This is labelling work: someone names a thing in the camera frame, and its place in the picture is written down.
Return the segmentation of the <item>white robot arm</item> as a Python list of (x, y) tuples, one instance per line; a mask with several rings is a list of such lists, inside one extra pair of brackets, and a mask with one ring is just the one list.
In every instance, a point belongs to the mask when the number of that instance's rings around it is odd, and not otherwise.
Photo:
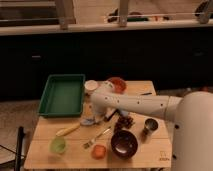
[(108, 107), (174, 123), (171, 171), (213, 171), (213, 93), (184, 97), (113, 92), (104, 81), (90, 96), (94, 114)]

